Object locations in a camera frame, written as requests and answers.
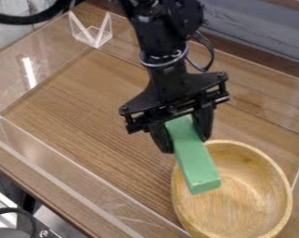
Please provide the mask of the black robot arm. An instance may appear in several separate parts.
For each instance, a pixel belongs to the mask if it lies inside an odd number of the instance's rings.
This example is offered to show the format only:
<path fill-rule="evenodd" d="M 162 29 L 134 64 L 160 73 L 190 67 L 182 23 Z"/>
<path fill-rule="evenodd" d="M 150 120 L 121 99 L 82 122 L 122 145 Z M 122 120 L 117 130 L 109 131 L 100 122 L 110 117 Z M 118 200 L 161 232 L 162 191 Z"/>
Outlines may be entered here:
<path fill-rule="evenodd" d="M 190 62 L 190 38 L 213 48 L 200 33 L 204 5 L 198 0 L 120 0 L 120 4 L 134 29 L 149 83 L 118 113 L 125 117 L 128 132 L 149 133 L 160 151 L 172 153 L 166 122 L 189 115 L 198 138 L 206 140 L 214 109 L 229 99 L 226 73 L 212 73 L 206 66 L 190 73 L 185 67 Z"/>

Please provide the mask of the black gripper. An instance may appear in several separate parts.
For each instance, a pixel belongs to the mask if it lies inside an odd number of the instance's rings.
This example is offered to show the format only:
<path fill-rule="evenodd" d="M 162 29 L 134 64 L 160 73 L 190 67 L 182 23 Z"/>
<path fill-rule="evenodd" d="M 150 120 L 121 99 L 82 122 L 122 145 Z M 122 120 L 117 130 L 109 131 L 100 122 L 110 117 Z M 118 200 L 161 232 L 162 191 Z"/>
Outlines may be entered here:
<path fill-rule="evenodd" d="M 129 134 L 149 131 L 161 153 L 173 153 L 164 122 L 192 113 L 193 126 L 202 141 L 212 136 L 213 110 L 229 99 L 225 72 L 189 73 L 184 60 L 165 67 L 148 67 L 145 89 L 118 109 Z"/>

